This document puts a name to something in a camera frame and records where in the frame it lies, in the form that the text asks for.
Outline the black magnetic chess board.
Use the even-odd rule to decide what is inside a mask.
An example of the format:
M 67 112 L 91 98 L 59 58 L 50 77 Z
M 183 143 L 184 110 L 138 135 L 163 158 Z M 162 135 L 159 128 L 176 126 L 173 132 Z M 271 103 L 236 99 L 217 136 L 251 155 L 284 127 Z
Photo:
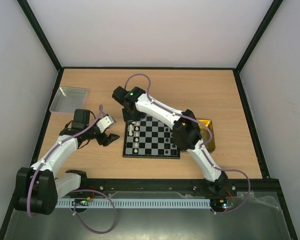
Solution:
M 173 131 L 166 124 L 149 114 L 138 121 L 139 126 L 136 122 L 125 124 L 124 158 L 180 159 L 180 149 L 174 143 Z M 132 136 L 129 136 L 130 125 L 134 126 Z M 134 143 L 138 143 L 138 148 L 134 147 Z

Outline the gold metal tin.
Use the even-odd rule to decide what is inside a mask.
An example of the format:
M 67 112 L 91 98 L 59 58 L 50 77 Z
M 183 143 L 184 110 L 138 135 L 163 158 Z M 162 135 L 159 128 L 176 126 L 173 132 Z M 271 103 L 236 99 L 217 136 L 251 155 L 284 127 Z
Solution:
M 213 121 L 211 119 L 204 118 L 199 118 L 197 119 L 197 121 L 199 122 L 198 126 L 200 128 L 202 140 L 204 142 L 207 142 L 207 144 L 205 144 L 205 147 L 207 151 L 211 154 L 216 149 Z

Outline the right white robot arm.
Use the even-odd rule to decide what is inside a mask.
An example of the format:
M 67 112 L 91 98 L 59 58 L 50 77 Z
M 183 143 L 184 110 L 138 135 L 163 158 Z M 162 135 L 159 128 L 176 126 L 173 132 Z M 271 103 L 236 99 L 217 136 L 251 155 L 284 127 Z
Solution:
M 226 189 L 228 176 L 213 160 L 202 138 L 200 122 L 194 113 L 171 108 L 152 98 L 145 90 L 134 87 L 127 91 L 117 87 L 112 98 L 123 106 L 123 120 L 126 123 L 139 121 L 150 115 L 172 130 L 174 144 L 188 152 L 203 172 L 208 191 L 219 196 Z

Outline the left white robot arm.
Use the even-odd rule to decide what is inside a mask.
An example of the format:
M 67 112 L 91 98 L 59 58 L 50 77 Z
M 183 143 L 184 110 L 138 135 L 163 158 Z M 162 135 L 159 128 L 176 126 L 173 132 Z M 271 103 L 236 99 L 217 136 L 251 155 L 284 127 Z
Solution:
M 119 138 L 116 134 L 106 134 L 106 130 L 116 124 L 115 119 L 103 111 L 90 122 L 93 113 L 87 109 L 76 109 L 73 120 L 68 122 L 51 149 L 30 167 L 22 167 L 16 174 L 15 204 L 17 211 L 49 215 L 59 199 L 79 189 L 87 174 L 80 170 L 69 170 L 62 177 L 57 173 L 66 160 L 77 150 L 96 140 L 106 147 Z

